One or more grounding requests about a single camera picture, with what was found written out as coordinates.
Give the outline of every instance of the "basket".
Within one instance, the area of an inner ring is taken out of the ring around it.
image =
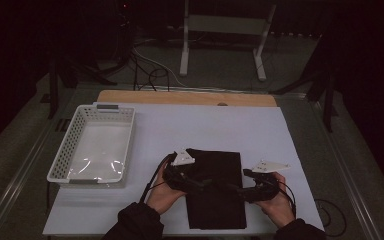
[[[135,110],[114,104],[80,105],[47,180],[61,187],[123,187]]]

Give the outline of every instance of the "black jacket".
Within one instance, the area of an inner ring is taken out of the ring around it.
[[[118,213],[118,222],[105,234],[103,240],[159,240],[164,225],[160,215],[144,203],[132,203]],[[319,240],[326,235],[318,228],[297,219],[277,230],[275,240]]]

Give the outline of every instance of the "gray floor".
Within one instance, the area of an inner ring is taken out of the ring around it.
[[[169,68],[176,75],[175,78],[169,72],[172,91],[260,94],[296,80],[317,44],[312,39],[270,36],[263,52],[268,79],[260,82],[251,54],[258,39],[237,38],[238,42],[234,39],[237,36],[216,37],[205,36],[200,42],[192,43],[186,77],[178,75],[179,40],[146,40],[134,53]],[[235,44],[229,43],[232,38]],[[160,68],[155,63],[139,63],[148,72]],[[64,136],[64,132],[57,129],[58,120],[71,118],[78,105],[92,103],[102,89],[132,89],[134,68],[131,61],[119,72],[107,76],[118,83],[114,87],[102,86],[80,76],[81,83],[76,89],[61,88],[61,107],[53,120],[47,119],[49,105],[40,103],[42,95],[48,92],[47,77],[38,83],[38,94],[0,135],[0,200],[3,199],[0,239],[46,238],[42,236],[47,211],[46,175]],[[140,73],[138,82],[148,82],[146,74]],[[153,83],[158,90],[167,90],[167,78],[158,78]],[[384,178],[370,150],[344,108],[339,93],[335,95],[337,114],[332,118],[333,133],[328,133],[320,123],[319,104],[304,98],[307,89],[308,85],[301,86],[291,93],[276,96],[276,101],[285,115],[314,198],[333,202],[346,217],[345,233],[328,239],[384,239]],[[19,187],[7,189],[9,185]],[[51,204],[57,188],[50,185]],[[331,214],[332,222],[326,227],[326,233],[340,233],[345,225],[339,212],[329,204],[321,206]],[[320,210],[320,216],[327,222],[324,210]]]

